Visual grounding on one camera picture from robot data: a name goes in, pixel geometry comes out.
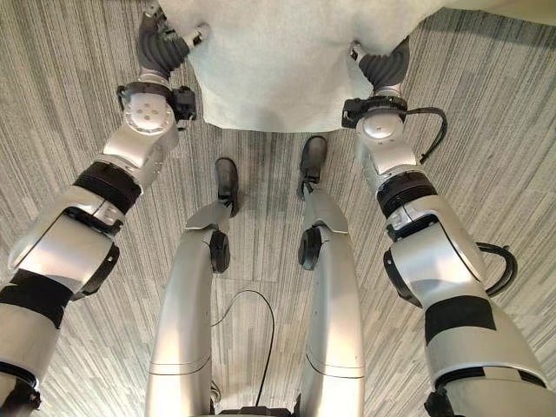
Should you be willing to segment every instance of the black cable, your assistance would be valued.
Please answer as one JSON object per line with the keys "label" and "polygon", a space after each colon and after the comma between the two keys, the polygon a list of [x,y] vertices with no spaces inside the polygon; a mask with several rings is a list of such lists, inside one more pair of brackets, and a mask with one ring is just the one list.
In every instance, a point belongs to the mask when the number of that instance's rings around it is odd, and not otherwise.
{"label": "black cable", "polygon": [[216,323],[211,324],[210,326],[213,328],[214,326],[218,326],[220,323],[222,323],[222,321],[228,315],[229,310],[232,308],[232,306],[234,306],[234,303],[235,303],[235,300],[237,299],[237,297],[239,297],[241,294],[245,294],[245,293],[253,293],[253,294],[259,295],[264,300],[264,302],[267,304],[268,311],[270,312],[270,316],[272,318],[272,334],[270,336],[270,347],[268,348],[267,363],[264,366],[264,372],[262,373],[261,385],[259,386],[259,393],[257,395],[257,400],[255,402],[255,407],[258,407],[259,406],[259,401],[261,400],[262,387],[264,386],[264,381],[267,379],[268,364],[270,363],[270,355],[272,354],[272,346],[274,346],[274,344],[275,344],[275,312],[272,309],[272,307],[270,307],[270,303],[265,298],[265,296],[262,295],[260,292],[255,291],[253,289],[243,289],[242,291],[240,291],[239,293],[234,295],[234,298],[232,298],[232,301],[228,304],[228,307],[226,308],[226,311],[224,312],[224,315],[222,316],[222,318],[219,321],[217,321]]}
{"label": "black cable", "polygon": [[495,296],[505,289],[515,280],[518,274],[518,261],[513,256],[507,247],[501,248],[500,246],[493,245],[492,243],[476,242],[477,247],[481,252],[487,252],[489,254],[495,254],[501,256],[506,261],[506,268],[502,273],[502,276],[486,290],[488,296]]}
{"label": "black cable", "polygon": [[433,152],[440,146],[442,141],[446,138],[446,133],[448,131],[448,119],[446,118],[446,113],[444,113],[443,109],[439,109],[438,107],[419,107],[418,109],[411,109],[406,112],[407,115],[422,115],[422,114],[429,114],[429,115],[437,115],[440,116],[442,119],[442,124],[440,125],[440,129],[436,134],[436,137],[431,143],[431,146],[427,149],[427,151],[420,156],[419,163],[424,163],[432,154]]}
{"label": "black cable", "polygon": [[123,111],[123,98],[125,93],[125,87],[123,85],[118,85],[116,89],[116,95],[118,97],[118,104],[120,106],[120,111]]}

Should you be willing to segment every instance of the gray carpet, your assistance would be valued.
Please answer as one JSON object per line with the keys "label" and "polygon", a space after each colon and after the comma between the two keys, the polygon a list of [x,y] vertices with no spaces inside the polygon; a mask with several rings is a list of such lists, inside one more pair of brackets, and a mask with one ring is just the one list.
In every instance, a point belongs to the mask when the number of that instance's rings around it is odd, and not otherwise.
{"label": "gray carpet", "polygon": [[[0,25],[0,261],[38,211],[70,184],[120,121],[115,89],[134,80],[131,0],[5,0]],[[437,189],[478,241],[509,244],[519,279],[496,301],[516,320],[556,386],[556,30],[442,10],[412,35],[411,107],[435,105],[448,138],[427,162]],[[198,91],[187,67],[173,78]],[[413,116],[417,151],[434,117]],[[297,265],[295,198],[305,135],[226,131],[193,122],[117,236],[122,257],[98,295],[72,303],[42,384],[43,416],[142,415],[149,350],[172,254],[189,215],[215,195],[212,164],[239,166],[242,211],[232,266],[214,280],[213,317],[240,289],[268,296],[276,346],[261,402],[292,407],[308,323],[311,275]],[[417,417],[430,389],[422,311],[400,300],[381,267],[384,220],[353,158],[354,132],[328,136],[323,186],[346,213],[365,323],[366,416]],[[488,258],[491,281],[501,271]],[[9,279],[2,268],[2,281]],[[214,376],[225,407],[253,403],[269,341],[264,305],[244,295],[214,330]]]}

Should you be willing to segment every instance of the black joint motor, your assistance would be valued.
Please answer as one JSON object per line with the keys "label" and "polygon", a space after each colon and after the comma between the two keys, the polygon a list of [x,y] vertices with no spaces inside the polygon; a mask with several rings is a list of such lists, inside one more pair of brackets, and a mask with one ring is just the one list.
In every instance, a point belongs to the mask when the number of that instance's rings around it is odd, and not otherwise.
{"label": "black joint motor", "polygon": [[396,96],[372,96],[365,100],[354,98],[344,102],[341,112],[342,128],[355,129],[364,116],[378,111],[395,111],[402,121],[406,120],[407,102]]}
{"label": "black joint motor", "polygon": [[224,273],[228,269],[230,261],[228,236],[220,230],[215,230],[210,236],[208,248],[213,272]]}
{"label": "black joint motor", "polygon": [[197,111],[195,106],[195,92],[183,85],[179,89],[169,89],[158,83],[134,82],[125,86],[120,85],[116,90],[120,110],[136,93],[158,94],[166,98],[166,102],[174,110],[175,122],[181,120],[195,120]]}
{"label": "black joint motor", "polygon": [[321,231],[316,226],[308,228],[301,236],[301,242],[297,251],[297,258],[303,269],[314,270],[319,260],[321,252],[322,237]]}

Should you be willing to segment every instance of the white fabric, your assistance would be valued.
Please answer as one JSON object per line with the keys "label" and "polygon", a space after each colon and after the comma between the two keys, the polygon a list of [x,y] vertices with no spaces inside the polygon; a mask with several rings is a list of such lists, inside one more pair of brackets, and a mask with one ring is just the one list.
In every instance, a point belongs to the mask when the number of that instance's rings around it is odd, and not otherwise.
{"label": "white fabric", "polygon": [[341,127],[348,98],[371,85],[348,57],[353,40],[387,54],[447,0],[160,0],[186,36],[206,122],[225,129],[323,132]]}

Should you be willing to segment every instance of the silver robot limb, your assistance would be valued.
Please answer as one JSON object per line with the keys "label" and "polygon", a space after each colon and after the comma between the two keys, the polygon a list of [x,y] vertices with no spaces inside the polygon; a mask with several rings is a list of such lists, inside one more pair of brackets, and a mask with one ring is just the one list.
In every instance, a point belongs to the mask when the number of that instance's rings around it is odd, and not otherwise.
{"label": "silver robot limb", "polygon": [[[391,96],[393,89],[385,91]],[[512,320],[489,298],[480,251],[402,138],[398,109],[357,123],[356,155],[394,243],[384,265],[425,310],[432,416],[556,415],[556,394]]]}
{"label": "silver robot limb", "polygon": [[301,245],[313,254],[313,302],[301,376],[301,416],[361,417],[365,357],[348,221],[325,191],[304,187]]}
{"label": "silver robot limb", "polygon": [[[119,256],[113,241],[125,214],[176,146],[176,123],[195,116],[193,93],[184,87],[171,90],[168,76],[206,36],[206,28],[190,45],[185,39],[158,42],[156,28],[164,17],[159,8],[150,12],[143,16],[140,38],[155,41],[139,42],[141,75],[120,91],[122,125],[10,253],[13,276],[0,291],[1,415],[28,415],[38,408],[39,384],[64,308],[70,300],[94,294],[107,278]],[[172,60],[153,61],[153,48],[160,49],[155,56],[161,58],[171,50]]]}
{"label": "silver robot limb", "polygon": [[145,415],[210,413],[210,289],[228,267],[232,206],[214,202],[189,218],[164,295],[149,368]]}

